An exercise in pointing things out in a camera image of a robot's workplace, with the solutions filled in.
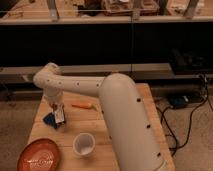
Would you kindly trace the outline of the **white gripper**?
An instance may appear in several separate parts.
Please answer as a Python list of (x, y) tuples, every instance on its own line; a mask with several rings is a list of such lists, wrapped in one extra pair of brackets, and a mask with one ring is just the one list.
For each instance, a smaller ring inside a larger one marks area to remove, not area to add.
[(44, 98), (52, 108), (53, 112), (57, 110), (57, 106), (60, 106), (60, 111), (63, 115), (65, 115), (64, 105), (62, 102), (63, 92), (59, 90), (45, 90)]

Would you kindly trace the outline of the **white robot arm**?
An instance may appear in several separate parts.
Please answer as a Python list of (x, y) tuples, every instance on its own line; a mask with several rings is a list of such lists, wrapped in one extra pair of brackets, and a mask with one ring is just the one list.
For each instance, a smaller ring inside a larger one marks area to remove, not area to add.
[(99, 99), (120, 171), (168, 171), (144, 101), (129, 76), (63, 76), (58, 65), (49, 63), (33, 82), (51, 104), (59, 103), (64, 91)]

